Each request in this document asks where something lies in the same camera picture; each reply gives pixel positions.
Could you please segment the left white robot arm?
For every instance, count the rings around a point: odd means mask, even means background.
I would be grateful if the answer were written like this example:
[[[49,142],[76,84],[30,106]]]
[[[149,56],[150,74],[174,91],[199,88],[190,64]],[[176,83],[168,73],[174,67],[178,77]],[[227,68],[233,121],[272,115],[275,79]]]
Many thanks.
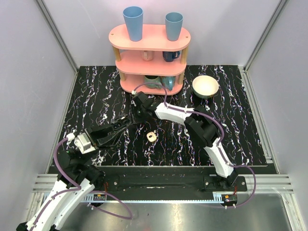
[[[17,226],[18,231],[59,231],[65,220],[85,197],[92,193],[90,207],[108,197],[107,190],[117,190],[119,177],[106,176],[105,172],[88,161],[100,149],[115,146],[129,125],[125,119],[96,128],[87,128],[84,133],[69,133],[53,152],[59,171],[57,180],[42,206],[29,221]]]

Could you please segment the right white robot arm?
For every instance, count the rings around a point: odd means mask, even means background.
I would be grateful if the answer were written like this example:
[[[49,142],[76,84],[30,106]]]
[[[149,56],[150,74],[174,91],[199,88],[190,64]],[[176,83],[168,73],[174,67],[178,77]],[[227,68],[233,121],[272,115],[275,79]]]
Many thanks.
[[[204,107],[184,108],[153,99],[144,102],[134,99],[133,104],[137,119],[157,118],[184,125],[190,139],[206,151],[214,164],[216,174],[220,177],[219,187],[229,191],[235,186],[238,173],[222,146],[222,126],[205,114]]]

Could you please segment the cream earbud charging case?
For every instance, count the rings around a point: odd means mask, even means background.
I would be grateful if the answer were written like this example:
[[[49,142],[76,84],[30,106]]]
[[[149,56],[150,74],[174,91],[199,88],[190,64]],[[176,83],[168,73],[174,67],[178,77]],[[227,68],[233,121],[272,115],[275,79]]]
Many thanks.
[[[158,139],[156,131],[151,131],[146,134],[146,138],[149,142],[155,142]]]

